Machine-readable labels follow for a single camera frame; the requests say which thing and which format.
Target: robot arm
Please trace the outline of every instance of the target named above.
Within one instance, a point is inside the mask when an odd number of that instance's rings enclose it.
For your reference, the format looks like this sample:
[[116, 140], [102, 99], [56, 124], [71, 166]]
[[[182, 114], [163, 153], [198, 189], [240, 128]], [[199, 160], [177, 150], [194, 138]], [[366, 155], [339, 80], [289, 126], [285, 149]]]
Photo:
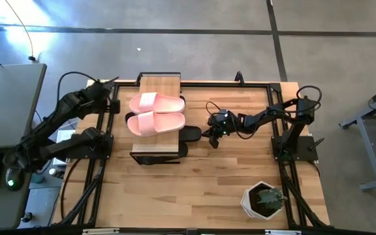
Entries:
[[[211, 114], [207, 122], [210, 128], [202, 135], [210, 139], [209, 143], [213, 148], [218, 148], [218, 139], [224, 135], [237, 133], [240, 138], [248, 139], [253, 136], [260, 126], [275, 119], [284, 119], [292, 124], [292, 128], [284, 135], [286, 137], [288, 136], [288, 138], [293, 136], [298, 137], [304, 126], [314, 121], [315, 107], [318, 104], [320, 104], [319, 101], [312, 101], [306, 96], [304, 98], [298, 97], [267, 107], [264, 111], [254, 116], [245, 114], [235, 116], [230, 110], [220, 109], [218, 113]], [[295, 111], [286, 111], [288, 107], [293, 105], [296, 106]], [[250, 136], [243, 137], [239, 133], [250, 134]]]
[[[48, 138], [69, 119], [83, 119], [88, 114], [99, 113], [107, 105], [113, 85], [113, 82], [95, 82], [86, 89], [66, 94], [57, 102], [55, 110], [5, 155], [4, 162], [11, 168], [35, 172], [41, 169], [47, 160], [55, 157], [55, 153], [59, 154], [70, 147], [90, 145], [98, 141], [102, 133], [95, 128], [88, 128], [78, 138], [59, 144], [53, 144]], [[119, 107], [119, 101], [116, 102], [114, 106]]]

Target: black robotic arm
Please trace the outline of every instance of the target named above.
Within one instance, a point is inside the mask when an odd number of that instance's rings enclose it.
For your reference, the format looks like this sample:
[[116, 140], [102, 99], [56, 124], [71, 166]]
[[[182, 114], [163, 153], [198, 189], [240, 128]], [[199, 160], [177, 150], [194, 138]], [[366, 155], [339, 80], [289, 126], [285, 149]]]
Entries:
[[[72, 118], [83, 119], [88, 114], [96, 114], [100, 110], [104, 110], [108, 104], [112, 86], [114, 86], [113, 82], [95, 82], [86, 89], [66, 94], [57, 102], [55, 110], [48, 117], [44, 117], [42, 123], [32, 129], [15, 148], [5, 155], [5, 164], [10, 168], [36, 172], [48, 160], [54, 157], [62, 158], [63, 153], [71, 148], [78, 146], [94, 147], [97, 143], [102, 144], [103, 133], [93, 127], [58, 144], [54, 144], [48, 138], [67, 120]], [[117, 109], [119, 101], [115, 101], [114, 104], [111, 103], [110, 106]]]
[[[282, 119], [283, 121], [291, 123], [290, 128], [287, 131], [284, 131], [282, 136], [272, 137], [274, 159], [280, 164], [281, 178], [285, 182], [289, 191], [296, 198], [297, 203], [303, 208], [305, 215], [313, 226], [327, 227], [327, 225], [325, 225], [313, 213], [307, 202], [301, 196], [299, 190], [294, 186], [291, 178], [287, 174], [284, 164], [284, 161], [317, 160], [317, 153], [314, 149], [322, 140], [314, 142], [313, 137], [300, 136], [300, 133], [306, 125], [310, 125], [314, 121], [315, 110], [321, 105], [320, 100], [322, 93], [317, 87], [305, 86], [303, 88], [306, 87], [312, 87], [319, 91], [319, 98], [317, 101], [312, 101], [311, 99], [308, 99], [307, 96], [301, 98], [299, 96], [299, 90], [297, 92], [297, 98], [267, 107], [264, 111], [261, 111], [254, 116], [245, 114], [238, 114], [236, 116], [230, 110], [220, 109], [214, 104], [219, 111], [217, 113], [210, 113], [210, 118], [208, 119], [208, 125], [210, 128], [202, 133], [202, 135], [209, 138], [209, 143], [213, 148], [218, 148], [218, 139], [224, 135], [236, 133], [240, 138], [249, 139], [257, 132], [260, 126], [276, 119]], [[288, 107], [294, 105], [296, 106], [295, 111], [286, 110]], [[249, 134], [249, 136], [244, 137], [240, 133]]]

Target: gray floor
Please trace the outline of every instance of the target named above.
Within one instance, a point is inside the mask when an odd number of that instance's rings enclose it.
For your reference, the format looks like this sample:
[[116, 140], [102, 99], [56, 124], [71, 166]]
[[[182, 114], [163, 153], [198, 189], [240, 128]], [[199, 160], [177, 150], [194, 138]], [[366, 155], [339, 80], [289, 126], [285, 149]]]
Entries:
[[[264, 0], [10, 2], [27, 25], [271, 29]], [[273, 5], [279, 30], [376, 31], [376, 0], [273, 0]], [[18, 24], [2, 1], [0, 24]], [[0, 62], [28, 63], [29, 44], [22, 28], [7, 30], [0, 31]], [[48, 65], [38, 104], [42, 116], [54, 108], [57, 80], [69, 71], [98, 78], [180, 71], [186, 80], [232, 80], [242, 71], [249, 81], [280, 81], [274, 42], [267, 35], [31, 33], [31, 37], [40, 62]], [[281, 37], [280, 41], [288, 81], [323, 90], [322, 107], [310, 129], [316, 138], [326, 139], [318, 147], [319, 167], [332, 225], [376, 231], [376, 190], [361, 193], [358, 188], [359, 183], [374, 180], [359, 130], [342, 131], [337, 125], [376, 94], [376, 37]], [[85, 79], [71, 76], [61, 92], [85, 84]], [[31, 204], [38, 196], [34, 198], [30, 196]], [[51, 212], [36, 211], [45, 218]]]

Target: pink sandal pair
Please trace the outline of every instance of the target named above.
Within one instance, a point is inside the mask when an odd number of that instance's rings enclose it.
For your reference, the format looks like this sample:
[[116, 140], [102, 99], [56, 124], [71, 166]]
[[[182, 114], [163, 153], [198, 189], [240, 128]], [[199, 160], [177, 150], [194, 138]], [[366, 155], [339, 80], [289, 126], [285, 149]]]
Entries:
[[129, 108], [137, 116], [127, 120], [129, 130], [141, 137], [178, 131], [185, 126], [182, 113], [185, 102], [181, 98], [143, 93], [131, 99]]

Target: wooden tabletop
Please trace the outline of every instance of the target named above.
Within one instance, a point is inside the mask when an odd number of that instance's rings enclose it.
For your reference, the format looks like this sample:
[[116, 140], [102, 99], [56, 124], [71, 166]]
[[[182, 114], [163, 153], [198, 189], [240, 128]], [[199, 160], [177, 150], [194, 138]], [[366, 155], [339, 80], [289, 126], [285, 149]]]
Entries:
[[[281, 88], [286, 101], [295, 98], [298, 84], [282, 82]], [[235, 133], [224, 136], [218, 149], [213, 149], [207, 138], [189, 143], [188, 156], [181, 159], [181, 164], [139, 165], [129, 155], [134, 136], [127, 129], [124, 118], [129, 111], [129, 101], [137, 93], [138, 87], [119, 89], [121, 113], [114, 118], [113, 153], [106, 165], [97, 227], [288, 227], [285, 209], [265, 221], [249, 218], [240, 205], [243, 192], [261, 180], [276, 187], [281, 185], [278, 165], [272, 156], [270, 124], [259, 128], [249, 140], [242, 140]], [[262, 88], [182, 87], [181, 95], [187, 101], [183, 113], [186, 124], [198, 126], [203, 131], [208, 128], [207, 101], [235, 114], [256, 114], [268, 105], [266, 91]], [[94, 127], [96, 123], [97, 115], [89, 115], [79, 123], [77, 132]], [[306, 162], [296, 162], [296, 165], [303, 197], [317, 216], [329, 224], [317, 171]], [[83, 160], [71, 174], [65, 190], [66, 213], [82, 194], [87, 166], [88, 161]], [[293, 196], [291, 203], [298, 221]], [[57, 203], [54, 222], [60, 220], [59, 205]]]

